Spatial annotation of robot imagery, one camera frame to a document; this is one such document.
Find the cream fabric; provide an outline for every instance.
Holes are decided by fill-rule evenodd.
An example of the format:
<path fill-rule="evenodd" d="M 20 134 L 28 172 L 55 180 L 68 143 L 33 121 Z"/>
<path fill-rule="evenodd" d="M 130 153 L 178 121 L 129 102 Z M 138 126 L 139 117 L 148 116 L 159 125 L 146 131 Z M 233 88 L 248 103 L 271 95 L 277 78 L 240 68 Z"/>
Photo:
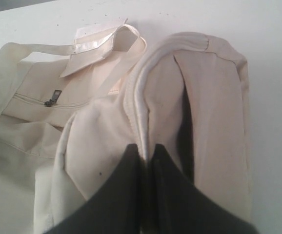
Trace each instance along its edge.
<path fill-rule="evenodd" d="M 171 35 L 140 57 L 139 38 L 129 52 L 113 47 L 89 67 L 74 67 L 73 58 L 20 63 L 26 74 L 7 89 L 9 102 L 0 100 L 0 233 L 39 234 L 60 223 L 109 178 L 127 144 L 137 143 L 146 165 L 161 143 L 181 169 L 176 140 L 184 87 L 195 184 L 250 221 L 246 59 L 225 40 L 198 33 Z M 57 105 L 40 105 L 54 89 L 63 90 Z"/>

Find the zipper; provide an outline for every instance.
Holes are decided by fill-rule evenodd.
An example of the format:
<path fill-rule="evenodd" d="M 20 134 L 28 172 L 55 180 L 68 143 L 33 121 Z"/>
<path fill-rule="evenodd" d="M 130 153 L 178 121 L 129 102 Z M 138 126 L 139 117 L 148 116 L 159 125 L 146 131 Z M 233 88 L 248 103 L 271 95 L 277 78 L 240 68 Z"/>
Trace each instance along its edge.
<path fill-rule="evenodd" d="M 51 108 L 57 108 L 57 109 L 78 109 L 80 107 L 83 107 L 85 105 L 88 104 L 88 102 L 90 101 L 90 99 L 84 101 L 84 102 L 79 102 L 79 103 L 71 103 L 71 104 L 57 104 L 58 98 L 60 96 L 60 92 L 61 90 L 55 90 L 51 99 L 44 102 L 44 101 L 40 101 L 31 97 L 27 97 L 21 94 L 14 94 L 14 98 L 21 100 L 23 102 L 26 102 L 30 105 L 42 105 L 45 107 L 51 107 Z"/>

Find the cream canvas tote bag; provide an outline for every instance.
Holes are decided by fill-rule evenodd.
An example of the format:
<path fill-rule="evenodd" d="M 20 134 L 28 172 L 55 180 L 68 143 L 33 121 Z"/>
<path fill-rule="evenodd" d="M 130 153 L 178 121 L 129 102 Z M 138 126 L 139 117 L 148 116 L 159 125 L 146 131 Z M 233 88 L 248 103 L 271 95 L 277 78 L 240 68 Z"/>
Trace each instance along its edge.
<path fill-rule="evenodd" d="M 86 56 L 122 27 L 137 35 L 130 49 Z M 39 45 L 1 49 L 0 219 L 17 233 L 43 233 L 99 190 L 128 144 L 137 144 L 144 171 L 155 145 L 162 144 L 202 193 L 250 221 L 246 59 L 227 41 L 199 33 L 171 35 L 142 55 L 144 40 L 134 28 L 122 27 L 103 30 L 102 42 L 85 52 L 82 46 L 63 52 L 50 47 L 51 53 L 71 55 L 67 63 L 18 63 L 30 51 L 49 53 Z M 184 131 L 188 118 L 192 126 Z M 181 146 L 186 137 L 191 144 Z M 181 158 L 181 150 L 191 157 Z M 27 230 L 11 216 L 25 220 Z"/>

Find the white table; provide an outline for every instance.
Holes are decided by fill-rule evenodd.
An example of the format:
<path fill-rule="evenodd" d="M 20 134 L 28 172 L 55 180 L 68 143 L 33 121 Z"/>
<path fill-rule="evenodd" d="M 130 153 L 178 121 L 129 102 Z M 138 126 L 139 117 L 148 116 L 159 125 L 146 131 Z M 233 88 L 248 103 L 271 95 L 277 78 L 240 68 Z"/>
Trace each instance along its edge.
<path fill-rule="evenodd" d="M 282 234 L 282 1 L 60 0 L 0 12 L 7 42 L 70 44 L 77 28 L 129 18 L 149 44 L 179 31 L 227 39 L 249 62 L 254 223 Z"/>

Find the zipper tab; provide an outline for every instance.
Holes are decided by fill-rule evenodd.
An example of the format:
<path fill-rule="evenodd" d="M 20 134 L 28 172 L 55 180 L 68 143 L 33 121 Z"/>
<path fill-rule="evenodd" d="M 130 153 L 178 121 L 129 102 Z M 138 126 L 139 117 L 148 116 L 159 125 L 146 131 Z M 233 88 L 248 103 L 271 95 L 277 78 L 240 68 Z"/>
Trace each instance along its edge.
<path fill-rule="evenodd" d="M 55 90 L 51 99 L 44 103 L 45 106 L 50 107 L 57 103 L 59 96 L 61 95 L 62 90 Z"/>

